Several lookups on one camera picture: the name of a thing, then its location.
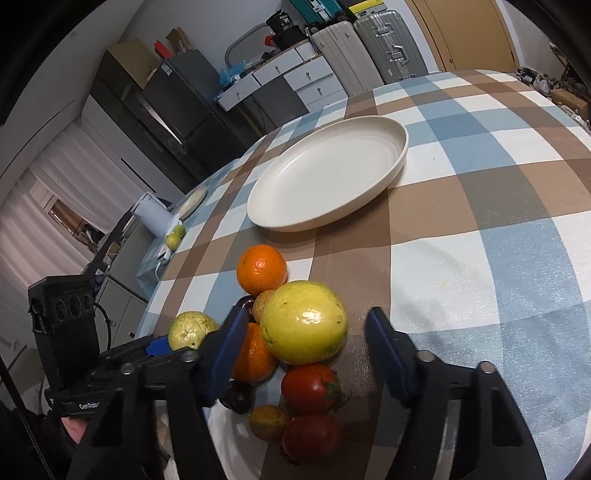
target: white curtain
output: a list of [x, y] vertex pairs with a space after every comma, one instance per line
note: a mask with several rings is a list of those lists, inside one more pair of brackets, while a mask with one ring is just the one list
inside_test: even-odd
[[29, 166], [62, 202], [104, 233], [137, 202], [142, 190], [73, 121]]
[[19, 180], [0, 206], [0, 336], [31, 343], [29, 285], [78, 275], [87, 263]]

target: plaid tablecloth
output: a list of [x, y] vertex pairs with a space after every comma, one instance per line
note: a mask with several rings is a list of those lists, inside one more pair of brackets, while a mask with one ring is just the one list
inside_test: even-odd
[[[366, 207], [317, 230], [254, 226], [246, 200], [286, 148], [359, 115], [406, 125], [406, 166]], [[248, 420], [220, 405], [209, 426], [229, 478], [384, 478], [405, 417], [372, 370], [363, 323], [381, 306], [418, 347], [447, 362], [500, 369], [532, 431], [550, 480], [562, 479], [591, 437], [591, 137], [511, 76], [441, 73], [386, 85], [284, 125], [207, 181], [204, 204], [157, 284], [139, 334], [166, 333], [178, 312], [223, 320], [244, 292], [235, 267], [268, 243], [291, 280], [321, 281], [345, 302], [350, 331], [336, 361], [351, 400], [337, 415], [340, 453], [293, 467]], [[154, 258], [145, 260], [144, 274]], [[283, 372], [257, 393], [277, 403]], [[444, 476], [453, 436], [444, 442]]]

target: door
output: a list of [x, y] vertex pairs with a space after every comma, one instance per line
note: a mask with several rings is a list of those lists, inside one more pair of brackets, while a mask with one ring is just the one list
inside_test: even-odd
[[408, 1], [446, 70], [515, 70], [512, 44], [495, 0]]

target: metal bolt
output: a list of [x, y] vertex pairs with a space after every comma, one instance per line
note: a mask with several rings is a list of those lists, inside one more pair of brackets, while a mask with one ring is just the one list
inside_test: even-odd
[[433, 355], [429, 350], [419, 350], [417, 352], [417, 358], [421, 361], [421, 362], [433, 362], [433, 360], [435, 360], [435, 355]]
[[126, 363], [121, 365], [121, 373], [124, 375], [129, 375], [132, 374], [133, 372], [135, 372], [135, 365], [134, 364], [130, 364], [130, 363]]
[[199, 354], [197, 353], [196, 350], [187, 350], [181, 356], [181, 358], [183, 359], [183, 362], [194, 362], [198, 357], [199, 357]]
[[496, 372], [496, 367], [490, 362], [482, 362], [480, 369], [486, 374], [493, 374]]

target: table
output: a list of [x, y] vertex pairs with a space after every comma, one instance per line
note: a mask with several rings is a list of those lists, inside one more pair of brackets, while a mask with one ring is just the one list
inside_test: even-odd
[[[270, 162], [315, 129], [359, 115], [387, 115], [408, 129], [407, 164], [389, 189], [317, 230], [254, 226], [246, 200]], [[591, 137], [537, 92], [507, 74], [473, 70], [386, 85], [305, 115], [208, 179], [140, 334], [166, 333], [185, 310], [223, 320], [244, 295], [238, 258], [259, 243], [282, 252], [291, 280], [328, 284], [350, 317], [334, 364], [352, 392], [337, 415], [345, 425], [339, 454], [293, 467], [276, 445], [251, 436], [246, 418], [216, 405], [209, 426], [228, 477], [384, 478], [405, 417], [371, 368], [362, 335], [368, 309], [381, 306], [396, 329], [444, 361], [496, 364], [548, 478], [564, 478], [591, 437], [590, 148]], [[257, 404], [277, 403], [282, 375], [259, 389]], [[443, 447], [441, 475], [451, 435]]]

